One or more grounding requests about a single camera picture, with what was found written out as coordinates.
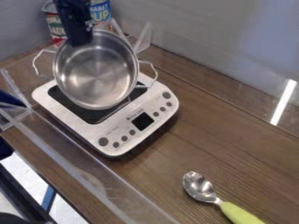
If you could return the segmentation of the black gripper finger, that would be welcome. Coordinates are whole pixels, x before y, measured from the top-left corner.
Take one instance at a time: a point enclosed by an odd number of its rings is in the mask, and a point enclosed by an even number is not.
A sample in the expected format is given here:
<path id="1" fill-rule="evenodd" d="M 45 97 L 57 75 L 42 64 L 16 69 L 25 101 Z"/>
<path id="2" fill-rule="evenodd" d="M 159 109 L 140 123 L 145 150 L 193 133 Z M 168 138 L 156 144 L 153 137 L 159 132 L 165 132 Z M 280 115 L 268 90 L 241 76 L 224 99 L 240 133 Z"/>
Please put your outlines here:
<path id="1" fill-rule="evenodd" d="M 91 0 L 53 0 L 69 44 L 83 46 L 92 40 Z"/>

